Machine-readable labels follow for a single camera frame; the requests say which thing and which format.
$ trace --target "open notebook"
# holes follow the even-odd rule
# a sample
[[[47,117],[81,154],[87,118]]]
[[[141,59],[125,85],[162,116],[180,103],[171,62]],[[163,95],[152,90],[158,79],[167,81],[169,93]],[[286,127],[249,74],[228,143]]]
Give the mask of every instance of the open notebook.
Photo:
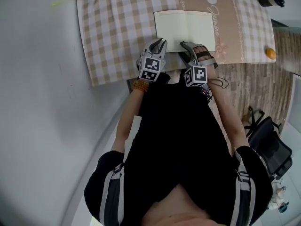
[[[166,52],[186,51],[180,42],[200,43],[215,51],[212,14],[170,10],[155,12],[157,37],[167,40]]]

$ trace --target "cable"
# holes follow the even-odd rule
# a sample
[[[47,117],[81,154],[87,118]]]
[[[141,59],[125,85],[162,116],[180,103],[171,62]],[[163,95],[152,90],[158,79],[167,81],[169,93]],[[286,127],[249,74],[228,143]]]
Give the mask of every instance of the cable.
[[[226,81],[226,82],[227,82],[227,85],[226,85],[226,87],[224,87],[224,82],[223,82],[222,80],[224,80],[224,81]],[[217,81],[217,82],[220,82],[220,83],[222,83],[222,84],[221,84],[221,85],[219,85],[219,84],[213,83],[212,81]],[[209,80],[209,81],[208,81],[208,83],[211,83],[211,84],[213,84],[213,85],[216,85],[216,86],[222,87],[223,89],[225,89],[225,88],[227,88],[227,87],[229,86],[229,82],[228,82],[226,79],[224,79],[224,78],[221,78],[221,77],[218,77],[218,79],[212,79],[212,80]]]
[[[218,77],[219,79],[222,79],[222,80],[224,80],[224,81],[226,81],[227,82],[227,86],[225,87],[225,88],[227,88],[228,86],[229,86],[229,82],[225,79],[225,78],[221,78],[221,77]]]

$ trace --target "table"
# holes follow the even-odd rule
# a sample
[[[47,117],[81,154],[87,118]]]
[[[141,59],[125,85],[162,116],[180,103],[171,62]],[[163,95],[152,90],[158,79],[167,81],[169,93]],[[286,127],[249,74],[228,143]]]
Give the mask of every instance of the table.
[[[163,10],[212,12],[216,43],[213,55],[219,64],[275,62],[265,55],[266,48],[275,49],[270,17],[257,0],[191,1],[77,0],[79,28],[92,85],[138,76],[135,61],[144,44],[156,38],[153,12]],[[224,12],[217,13],[215,8]],[[166,54],[165,60],[164,71],[184,68],[177,53]]]

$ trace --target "cup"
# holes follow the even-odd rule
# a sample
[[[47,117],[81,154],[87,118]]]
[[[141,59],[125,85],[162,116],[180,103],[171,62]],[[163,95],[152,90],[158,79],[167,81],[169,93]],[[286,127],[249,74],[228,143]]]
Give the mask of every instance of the cup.
[[[258,0],[263,7],[280,6],[284,7],[284,0]]]

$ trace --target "shirt sleeve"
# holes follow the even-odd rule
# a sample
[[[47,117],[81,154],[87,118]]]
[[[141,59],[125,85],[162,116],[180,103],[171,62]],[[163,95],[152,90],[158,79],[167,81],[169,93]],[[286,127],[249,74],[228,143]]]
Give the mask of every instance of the shirt sleeve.
[[[251,220],[252,225],[267,209],[273,195],[272,185],[265,166],[252,148],[241,146],[237,149],[237,153],[241,156],[246,171],[256,186],[255,208]]]
[[[123,162],[123,157],[124,154],[117,151],[110,151],[102,155],[85,188],[86,205],[92,216],[98,221],[104,180],[110,171]]]

